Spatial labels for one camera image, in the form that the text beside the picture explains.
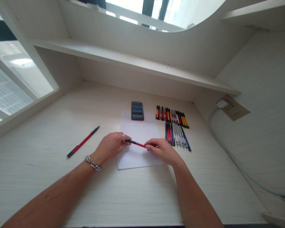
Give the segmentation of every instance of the plug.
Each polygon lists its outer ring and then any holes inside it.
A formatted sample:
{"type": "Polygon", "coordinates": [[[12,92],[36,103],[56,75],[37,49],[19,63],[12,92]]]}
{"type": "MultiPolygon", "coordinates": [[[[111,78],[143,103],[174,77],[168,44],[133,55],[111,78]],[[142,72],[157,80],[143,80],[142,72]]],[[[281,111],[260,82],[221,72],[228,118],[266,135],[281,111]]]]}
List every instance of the plug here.
{"type": "Polygon", "coordinates": [[[224,108],[228,105],[228,102],[224,101],[224,100],[220,100],[219,102],[217,102],[217,107],[219,108],[224,108]]]}

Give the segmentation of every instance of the desk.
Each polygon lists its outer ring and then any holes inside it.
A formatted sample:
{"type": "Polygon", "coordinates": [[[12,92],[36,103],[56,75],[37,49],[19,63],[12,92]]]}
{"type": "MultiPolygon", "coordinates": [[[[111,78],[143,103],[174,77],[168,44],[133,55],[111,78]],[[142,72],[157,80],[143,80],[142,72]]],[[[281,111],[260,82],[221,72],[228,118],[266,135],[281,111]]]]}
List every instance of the desk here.
{"type": "MultiPolygon", "coordinates": [[[[0,225],[119,131],[121,112],[142,101],[185,113],[192,153],[175,147],[224,224],[265,223],[266,211],[212,137],[194,104],[94,82],[83,82],[0,140],[0,225]],[[95,127],[80,150],[66,155],[95,127]]],[[[157,121],[161,137],[165,124],[157,121]]],[[[93,177],[65,227],[183,225],[173,170],[167,165],[116,170],[111,161],[93,177]]]]}

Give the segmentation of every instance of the skin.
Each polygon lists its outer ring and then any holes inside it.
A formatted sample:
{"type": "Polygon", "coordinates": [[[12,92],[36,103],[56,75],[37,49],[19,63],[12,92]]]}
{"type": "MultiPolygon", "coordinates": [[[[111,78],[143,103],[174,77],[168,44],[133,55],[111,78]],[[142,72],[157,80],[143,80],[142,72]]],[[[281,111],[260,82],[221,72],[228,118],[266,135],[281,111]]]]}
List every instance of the skin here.
{"type": "MultiPolygon", "coordinates": [[[[123,141],[122,132],[105,136],[90,160],[99,166],[115,158],[129,142],[123,141]]],[[[171,165],[178,186],[180,207],[186,227],[223,227],[215,210],[194,180],[179,154],[164,139],[151,139],[145,143],[164,163],[171,165]]],[[[80,198],[97,171],[83,161],[75,169],[53,183],[14,214],[3,228],[59,228],[80,198]]]]}
{"type": "Polygon", "coordinates": [[[161,161],[171,165],[176,177],[181,215],[185,227],[223,228],[218,215],[191,175],[186,163],[165,139],[151,139],[145,143],[161,161]]]}

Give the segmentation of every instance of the outlet plate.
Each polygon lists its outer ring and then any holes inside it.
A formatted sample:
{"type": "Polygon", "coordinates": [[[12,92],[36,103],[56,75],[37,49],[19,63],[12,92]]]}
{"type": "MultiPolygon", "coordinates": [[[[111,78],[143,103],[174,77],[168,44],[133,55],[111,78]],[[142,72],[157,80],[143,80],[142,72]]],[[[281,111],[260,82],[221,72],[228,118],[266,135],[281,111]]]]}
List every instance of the outlet plate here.
{"type": "Polygon", "coordinates": [[[235,101],[232,97],[230,97],[229,95],[225,95],[222,99],[220,100],[224,100],[226,102],[228,102],[228,105],[224,108],[222,108],[222,110],[234,121],[237,120],[245,115],[247,115],[248,113],[250,113],[250,111],[248,109],[246,109],[244,106],[242,106],[241,104],[239,104],[237,101],[235,101]]]}

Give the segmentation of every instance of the paper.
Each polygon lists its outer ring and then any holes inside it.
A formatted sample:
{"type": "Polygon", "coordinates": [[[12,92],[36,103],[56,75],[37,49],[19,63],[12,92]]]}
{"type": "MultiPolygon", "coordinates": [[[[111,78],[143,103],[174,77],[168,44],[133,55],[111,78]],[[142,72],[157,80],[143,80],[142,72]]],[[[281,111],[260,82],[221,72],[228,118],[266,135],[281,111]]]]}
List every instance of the paper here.
{"type": "MultiPolygon", "coordinates": [[[[131,112],[123,111],[120,131],[132,138],[133,141],[145,144],[151,138],[160,138],[154,113],[144,113],[144,121],[131,120],[131,112]]],[[[117,168],[137,168],[159,165],[162,162],[147,149],[130,145],[117,156],[117,168]]]]}

